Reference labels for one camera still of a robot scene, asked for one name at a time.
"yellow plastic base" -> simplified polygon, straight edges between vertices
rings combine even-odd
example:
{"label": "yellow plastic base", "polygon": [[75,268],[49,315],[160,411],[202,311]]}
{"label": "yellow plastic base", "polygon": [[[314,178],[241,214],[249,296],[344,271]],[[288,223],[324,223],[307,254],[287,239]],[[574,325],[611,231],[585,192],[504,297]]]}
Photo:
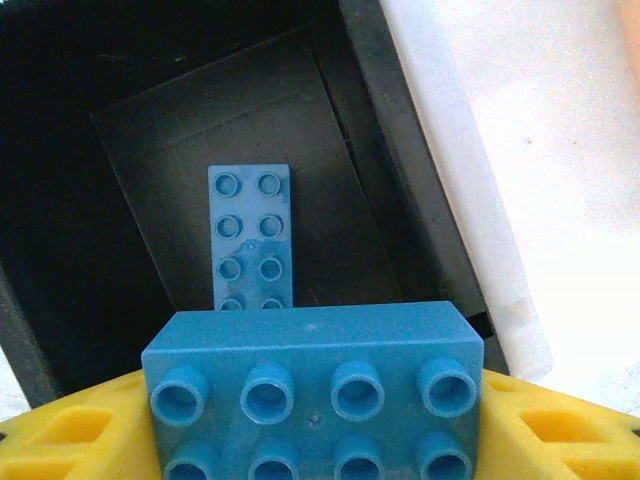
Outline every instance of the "yellow plastic base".
{"label": "yellow plastic base", "polygon": [[[142,372],[0,432],[0,480],[161,478]],[[640,419],[485,371],[475,479],[640,480]]]}

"blue plastic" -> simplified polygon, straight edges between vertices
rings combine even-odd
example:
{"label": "blue plastic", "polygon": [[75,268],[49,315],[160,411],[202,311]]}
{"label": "blue plastic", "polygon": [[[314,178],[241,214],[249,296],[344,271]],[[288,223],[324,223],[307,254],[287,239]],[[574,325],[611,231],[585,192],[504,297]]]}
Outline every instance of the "blue plastic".
{"label": "blue plastic", "polygon": [[289,167],[209,167],[216,310],[293,307]]}
{"label": "blue plastic", "polygon": [[[466,320],[434,302],[177,313],[142,365],[152,399],[176,369],[210,385],[188,426],[154,408],[162,465],[204,441],[221,479],[466,480],[482,359]],[[187,391],[205,398],[203,384]]]}

